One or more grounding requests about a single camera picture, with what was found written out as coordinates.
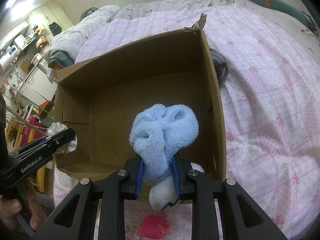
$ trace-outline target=stuffed animal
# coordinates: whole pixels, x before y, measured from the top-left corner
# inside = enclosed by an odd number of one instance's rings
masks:
[[[140,224],[139,232],[144,237],[160,239],[169,232],[169,224],[163,217],[148,216]]]
[[[134,119],[129,143],[144,163],[144,182],[154,186],[149,194],[156,210],[180,201],[174,191],[171,164],[178,150],[189,146],[199,133],[195,114],[185,105],[156,104]]]

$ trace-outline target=metal screw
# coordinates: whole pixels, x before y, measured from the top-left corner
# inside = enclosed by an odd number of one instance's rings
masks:
[[[198,174],[199,174],[199,172],[197,170],[190,170],[189,171],[190,176],[197,176]]]
[[[236,184],[236,181],[233,178],[229,178],[229,179],[227,179],[227,183],[232,186],[232,185]]]
[[[80,183],[81,183],[82,185],[87,185],[87,184],[89,184],[89,182],[90,182],[90,180],[89,180],[88,178],[83,178],[83,179],[81,179],[81,181],[80,181]]]
[[[128,173],[128,172],[127,172],[126,170],[119,170],[119,171],[118,171],[118,175],[119,175],[119,176],[125,176],[125,175],[127,175],[127,173]]]

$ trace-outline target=cardboard box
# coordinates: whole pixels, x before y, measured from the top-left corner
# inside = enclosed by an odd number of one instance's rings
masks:
[[[22,62],[21,69],[27,74],[30,72],[31,68],[29,60],[25,60],[24,62]]]
[[[129,133],[138,113],[157,103],[185,104],[198,119],[199,136],[181,157],[225,179],[224,119],[204,23],[202,15],[192,28],[149,36],[58,71],[54,121],[78,137],[74,152],[55,156],[59,170],[76,179],[106,178],[135,156]]]

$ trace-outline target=blue plush toy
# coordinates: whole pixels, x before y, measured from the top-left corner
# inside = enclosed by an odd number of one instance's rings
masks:
[[[130,145],[145,165],[144,181],[154,185],[171,174],[172,157],[198,136],[199,125],[185,105],[156,104],[138,114],[129,137]]]

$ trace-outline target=pink plush toy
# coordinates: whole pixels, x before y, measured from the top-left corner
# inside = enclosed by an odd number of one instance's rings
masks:
[[[163,217],[148,216],[142,221],[139,232],[144,237],[160,239],[169,232],[169,225]]]

